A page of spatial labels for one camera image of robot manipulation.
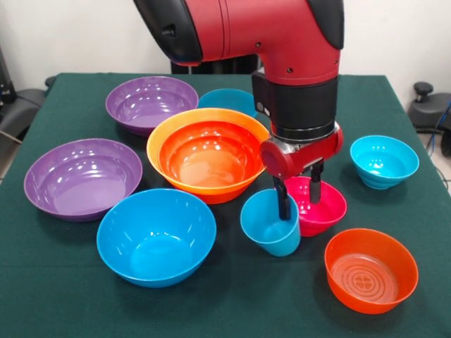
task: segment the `pink bowl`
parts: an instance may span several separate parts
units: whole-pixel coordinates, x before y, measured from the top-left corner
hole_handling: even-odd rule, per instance
[[[330,184],[321,181],[321,200],[318,204],[310,203],[310,177],[291,177],[285,184],[288,194],[299,208],[299,223],[303,237],[321,234],[345,217],[346,199]]]

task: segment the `blue cable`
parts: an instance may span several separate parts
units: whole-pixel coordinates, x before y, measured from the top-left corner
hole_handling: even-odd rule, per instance
[[[443,113],[441,119],[438,121],[438,124],[435,126],[435,129],[433,131],[431,140],[429,141],[429,144],[432,144],[432,152],[429,154],[429,157],[432,156],[432,154],[434,154],[434,150],[435,150],[435,133],[437,132],[438,127],[443,123],[443,121],[445,121],[447,115],[450,113],[451,111],[451,101],[448,104],[448,107],[446,108],[446,111]]]

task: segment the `purple bowl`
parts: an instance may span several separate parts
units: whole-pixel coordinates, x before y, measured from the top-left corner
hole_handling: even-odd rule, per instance
[[[120,84],[106,98],[106,111],[133,134],[148,137],[165,119],[196,109],[199,95],[188,83],[166,76],[139,77]]]
[[[141,178],[141,160],[129,147],[109,139],[81,139],[41,156],[25,175],[24,190],[38,209],[87,222],[131,195]]]

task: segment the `blue cup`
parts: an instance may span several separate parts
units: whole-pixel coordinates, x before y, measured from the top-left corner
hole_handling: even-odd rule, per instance
[[[242,231],[261,248],[277,257],[292,254],[301,242],[299,209],[295,200],[288,197],[289,220],[279,218],[275,189],[262,190],[251,196],[241,210]]]
[[[239,111],[255,118],[257,111],[254,96],[239,89],[216,89],[206,93],[199,100],[198,108],[224,108]]]
[[[411,177],[419,167],[415,151],[398,139],[369,135],[350,149],[352,162],[362,182],[373,189],[389,189]]]

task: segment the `table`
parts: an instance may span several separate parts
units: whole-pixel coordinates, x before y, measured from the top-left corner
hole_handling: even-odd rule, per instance
[[[139,74],[60,74],[0,187],[1,337],[450,337],[450,196],[383,76],[341,76],[337,121],[342,151],[326,162],[325,181],[346,197],[345,219],[303,238],[298,250],[274,258],[240,229],[239,213],[253,193],[271,187],[264,173],[239,198],[212,206],[214,249],[190,278],[168,289],[144,289],[114,275],[95,244],[99,222],[67,223],[25,198],[27,169],[43,153],[79,138],[105,137],[140,155],[139,190],[167,187],[146,159],[146,140],[117,126],[106,95]],[[251,91],[246,75],[179,75],[199,95],[220,87]],[[421,165],[388,191],[365,187],[349,148],[358,137],[386,134],[405,141]],[[323,265],[329,239],[370,227],[400,240],[419,267],[419,286],[385,315],[362,315],[331,293]]]

